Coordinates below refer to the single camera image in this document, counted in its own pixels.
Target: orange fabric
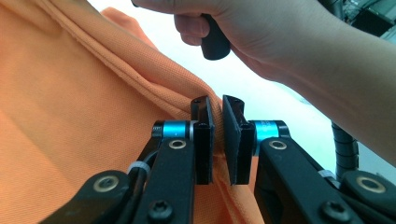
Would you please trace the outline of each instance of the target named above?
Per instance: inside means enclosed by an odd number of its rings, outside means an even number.
[[[215,183],[195,189],[195,223],[262,223],[230,187],[219,99],[163,56],[138,23],[73,0],[0,0],[0,223],[37,223],[104,170],[125,171],[157,119],[188,119],[209,95]]]

